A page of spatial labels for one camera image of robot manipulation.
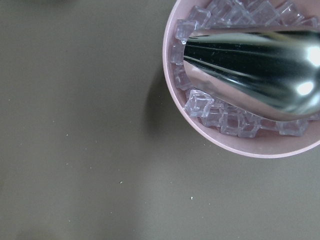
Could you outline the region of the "clear ice cube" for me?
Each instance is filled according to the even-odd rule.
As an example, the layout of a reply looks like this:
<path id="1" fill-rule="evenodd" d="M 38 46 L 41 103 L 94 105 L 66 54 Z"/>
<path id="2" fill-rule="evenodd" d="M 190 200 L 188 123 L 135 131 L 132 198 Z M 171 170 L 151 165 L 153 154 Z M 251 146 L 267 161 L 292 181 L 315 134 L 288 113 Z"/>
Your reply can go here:
<path id="1" fill-rule="evenodd" d="M 191 118 L 206 118 L 213 103 L 214 99 L 209 94 L 191 89 L 184 109 Z"/>

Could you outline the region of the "pink bowl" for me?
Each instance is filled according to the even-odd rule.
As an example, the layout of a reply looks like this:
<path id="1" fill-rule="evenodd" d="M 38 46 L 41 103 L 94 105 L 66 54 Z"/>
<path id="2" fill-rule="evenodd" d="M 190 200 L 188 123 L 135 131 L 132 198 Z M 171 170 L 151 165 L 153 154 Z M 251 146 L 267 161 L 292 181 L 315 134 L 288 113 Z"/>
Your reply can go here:
<path id="1" fill-rule="evenodd" d="M 260 130 L 255 138 L 240 138 L 221 134 L 220 131 L 215 128 L 204 127 L 197 118 L 190 118 L 187 115 L 184 110 L 186 94 L 175 86 L 173 75 L 174 64 L 171 63 L 172 46 L 177 43 L 175 39 L 175 29 L 177 20 L 186 18 L 193 6 L 198 5 L 204 8 L 209 3 L 208 0 L 176 1 L 164 31 L 162 45 L 164 76 L 171 97 L 181 115 L 195 131 L 211 143 L 230 152 L 247 157 L 263 159 L 284 158 L 306 152 L 319 146 L 319 121 L 310 122 L 303 136 L 287 136 L 280 135 L 274 131 Z"/>

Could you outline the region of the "steel ice scoop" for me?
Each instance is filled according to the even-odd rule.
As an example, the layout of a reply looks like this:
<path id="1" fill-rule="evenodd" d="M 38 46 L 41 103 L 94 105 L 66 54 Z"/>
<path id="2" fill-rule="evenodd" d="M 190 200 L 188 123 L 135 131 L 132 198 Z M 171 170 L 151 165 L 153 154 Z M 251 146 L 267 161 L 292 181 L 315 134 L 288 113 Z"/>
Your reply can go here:
<path id="1" fill-rule="evenodd" d="M 186 41 L 191 84 L 273 121 L 320 111 L 320 32 L 307 26 L 213 28 Z"/>

